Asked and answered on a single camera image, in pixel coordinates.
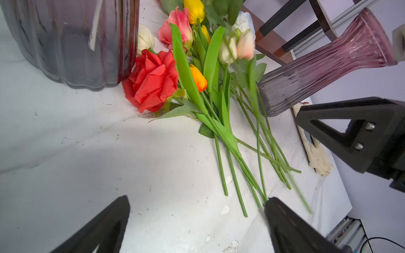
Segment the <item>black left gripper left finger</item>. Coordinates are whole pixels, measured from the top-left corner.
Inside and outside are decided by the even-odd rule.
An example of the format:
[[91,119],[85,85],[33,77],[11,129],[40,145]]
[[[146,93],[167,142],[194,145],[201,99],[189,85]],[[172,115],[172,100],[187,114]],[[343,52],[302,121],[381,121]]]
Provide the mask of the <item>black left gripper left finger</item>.
[[126,195],[117,198],[54,253],[118,253],[130,215]]

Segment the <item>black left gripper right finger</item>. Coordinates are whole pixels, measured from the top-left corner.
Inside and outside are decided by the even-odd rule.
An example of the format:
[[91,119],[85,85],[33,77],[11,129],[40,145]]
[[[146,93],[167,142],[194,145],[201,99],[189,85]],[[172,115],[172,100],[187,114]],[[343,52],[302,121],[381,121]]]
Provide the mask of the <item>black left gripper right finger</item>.
[[276,253],[341,253],[278,198],[265,203],[265,216]]

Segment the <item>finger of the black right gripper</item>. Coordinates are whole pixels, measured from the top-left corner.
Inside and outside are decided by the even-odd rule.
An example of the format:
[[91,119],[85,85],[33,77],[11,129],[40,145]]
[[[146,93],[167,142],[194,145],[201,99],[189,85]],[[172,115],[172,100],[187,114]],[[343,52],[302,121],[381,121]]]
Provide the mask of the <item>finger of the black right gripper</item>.
[[369,97],[307,105],[297,125],[359,173],[405,171],[405,104]]

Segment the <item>red rose flower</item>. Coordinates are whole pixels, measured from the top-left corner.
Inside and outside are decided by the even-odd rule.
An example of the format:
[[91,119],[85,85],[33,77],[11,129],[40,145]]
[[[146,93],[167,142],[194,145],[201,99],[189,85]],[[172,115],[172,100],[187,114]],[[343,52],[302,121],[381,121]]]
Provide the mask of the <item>red rose flower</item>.
[[196,119],[208,113],[194,82],[181,82],[172,51],[155,54],[143,50],[135,70],[122,83],[125,97],[140,113],[156,118],[189,116]]

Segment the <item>pale pink tulip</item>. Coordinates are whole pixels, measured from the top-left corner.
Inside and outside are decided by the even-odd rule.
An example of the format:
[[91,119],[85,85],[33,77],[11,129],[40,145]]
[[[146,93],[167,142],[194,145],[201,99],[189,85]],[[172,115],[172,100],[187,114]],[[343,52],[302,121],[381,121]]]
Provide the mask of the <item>pale pink tulip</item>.
[[293,171],[292,168],[289,166],[286,158],[284,157],[284,153],[280,149],[278,143],[273,138],[271,131],[267,128],[261,118],[261,110],[259,109],[259,98],[258,98],[258,91],[256,85],[256,54],[255,54],[255,40],[253,38],[252,31],[246,31],[245,33],[241,34],[237,43],[237,57],[239,60],[246,59],[248,61],[247,64],[247,87],[250,92],[250,104],[252,110],[254,112],[254,116],[256,117],[257,127],[262,128],[262,131],[266,138],[272,139],[270,146],[275,149],[274,157],[275,160],[280,162],[281,168],[281,175],[285,178],[285,182],[287,185],[294,188],[296,193],[298,194],[300,200],[302,201],[303,205],[306,207],[307,211],[311,214],[312,209],[308,204],[307,200],[301,193],[297,183],[294,180],[294,177],[291,175]]

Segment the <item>orange tulip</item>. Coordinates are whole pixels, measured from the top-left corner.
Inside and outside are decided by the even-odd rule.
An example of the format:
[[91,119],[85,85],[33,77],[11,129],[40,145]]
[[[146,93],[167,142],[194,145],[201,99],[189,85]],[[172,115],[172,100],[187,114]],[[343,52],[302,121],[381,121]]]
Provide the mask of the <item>orange tulip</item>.
[[[190,71],[192,73],[194,82],[195,82],[195,84],[196,84],[196,86],[198,88],[198,91],[203,92],[204,90],[206,90],[206,88],[208,86],[208,82],[205,79],[205,77],[203,76],[203,74],[200,72],[200,70],[197,67],[195,67],[193,64],[191,64],[190,65]],[[236,172],[235,172],[235,169],[234,169],[233,160],[231,158],[231,153],[230,153],[229,148],[226,148],[226,152],[227,152],[227,157],[228,157],[228,162],[229,162],[229,165],[230,165],[230,169],[231,169],[231,172],[232,172],[232,177],[233,177],[235,189],[236,189],[237,196],[238,196],[238,199],[239,199],[239,202],[240,202],[240,206],[241,206],[242,212],[244,214],[244,217],[247,218],[248,214],[247,214],[247,211],[246,211],[246,208],[245,208],[245,205],[244,205],[244,201],[243,201],[243,198],[242,198],[242,195],[241,195],[241,192],[240,192],[240,188],[239,188],[239,184],[238,184],[238,180],[237,180],[237,176],[236,176]]]

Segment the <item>cream white tulip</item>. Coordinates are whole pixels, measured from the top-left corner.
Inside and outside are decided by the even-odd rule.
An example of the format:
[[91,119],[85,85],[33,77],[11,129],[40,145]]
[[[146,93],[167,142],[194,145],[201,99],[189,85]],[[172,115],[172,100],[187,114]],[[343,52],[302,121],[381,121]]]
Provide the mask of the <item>cream white tulip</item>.
[[154,49],[155,39],[149,28],[139,24],[138,40],[137,40],[137,55],[141,55],[143,50]]

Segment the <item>yellow tulip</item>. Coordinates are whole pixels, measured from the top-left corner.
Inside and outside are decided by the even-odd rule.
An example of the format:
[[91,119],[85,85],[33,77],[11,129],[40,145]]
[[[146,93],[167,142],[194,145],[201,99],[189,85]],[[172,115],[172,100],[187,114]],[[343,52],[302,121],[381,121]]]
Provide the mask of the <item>yellow tulip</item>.
[[188,9],[189,22],[192,25],[202,22],[206,17],[205,6],[201,0],[184,0],[184,8]]
[[211,42],[211,37],[210,37],[208,29],[205,25],[201,26],[201,32],[204,35],[204,37],[206,38],[207,43],[209,44]]

